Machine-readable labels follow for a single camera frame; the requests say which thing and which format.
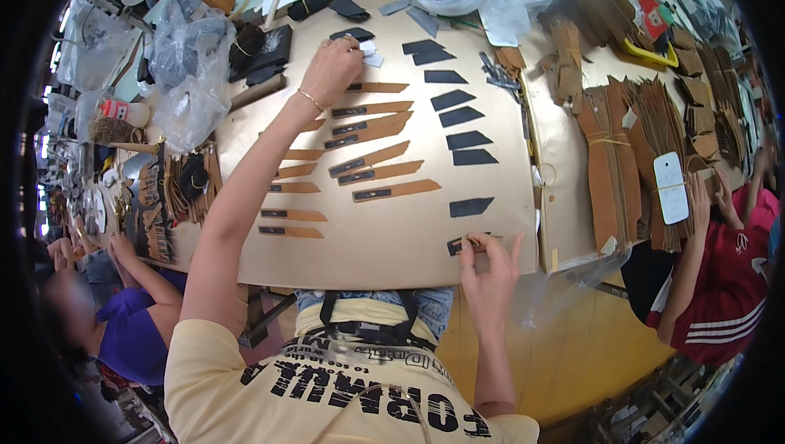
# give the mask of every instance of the white stripes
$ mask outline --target white stripes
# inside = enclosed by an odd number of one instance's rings
[[[749,335],[755,327],[758,326],[758,322],[760,321],[760,315],[763,313],[763,304],[765,300],[762,300],[754,310],[748,313],[746,316],[741,318],[737,318],[735,320],[727,320],[727,321],[711,321],[708,323],[692,323],[689,327],[691,329],[694,328],[704,328],[704,329],[714,329],[714,330],[702,330],[702,331],[691,331],[687,333],[687,340],[684,343],[709,343],[718,345],[720,343],[730,343],[732,341],[737,341],[740,338],[744,338],[745,336]],[[722,327],[733,327],[728,328],[726,330],[716,330],[717,328]],[[699,336],[710,336],[710,337],[718,337],[722,336],[723,338],[696,338]]]
[[[723,327],[723,326],[733,326],[733,325],[741,324],[744,321],[747,321],[748,319],[752,318],[755,315],[755,313],[759,312],[760,309],[763,307],[763,303],[765,301],[766,301],[765,299],[762,300],[760,303],[758,303],[758,305],[755,307],[754,310],[752,310],[746,316],[743,316],[741,318],[737,318],[735,320],[727,320],[727,321],[709,321],[707,323],[691,323],[689,327],[691,329],[693,329],[693,328],[720,328],[720,327]]]

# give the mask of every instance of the yellow t-shirt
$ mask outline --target yellow t-shirt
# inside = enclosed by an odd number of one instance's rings
[[[396,384],[421,403],[434,444],[537,441],[530,417],[481,417],[429,351],[298,336],[246,367],[230,331],[204,320],[174,329],[165,405],[181,444],[311,442],[354,395],[377,383]],[[424,439],[401,392],[380,388],[353,402],[322,442]]]
[[[309,306],[298,313],[294,327],[294,335],[305,335],[311,330],[324,326],[322,320],[319,319],[319,312],[321,311],[322,304],[319,303]],[[333,323],[341,323],[342,321],[368,321],[370,323],[389,326],[395,326],[407,319],[408,315],[403,306],[364,298],[336,300],[335,305],[333,306],[333,314],[330,316],[330,321]],[[415,318],[415,323],[411,326],[411,334],[418,338],[422,338],[423,340],[427,340],[434,345],[439,345],[439,342],[437,341],[437,338],[433,336],[431,329],[428,328],[425,321],[422,321],[419,318]],[[346,336],[345,339],[354,341],[350,336]]]

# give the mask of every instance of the jeans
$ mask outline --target jeans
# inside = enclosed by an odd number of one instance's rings
[[[123,280],[105,249],[77,260],[76,270],[84,274],[85,280],[93,291],[96,310],[103,308],[114,294],[123,290]]]
[[[297,309],[300,312],[324,301],[324,291],[295,289],[294,294],[297,296]],[[450,307],[454,294],[454,286],[417,289],[415,291],[417,317],[427,325],[437,340],[441,338],[441,334],[446,330],[447,322],[450,321]],[[339,299],[372,299],[397,306],[404,305],[395,291],[340,291]]]

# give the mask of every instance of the yellow floor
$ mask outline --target yellow floor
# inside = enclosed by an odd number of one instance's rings
[[[613,277],[608,282],[621,284],[620,274]],[[518,413],[543,427],[617,395],[673,354],[627,301],[594,289],[576,298],[536,329],[514,323],[507,329]],[[294,335],[296,315],[291,307],[280,317],[285,340]],[[461,290],[437,356],[466,401],[473,401],[477,339]]]

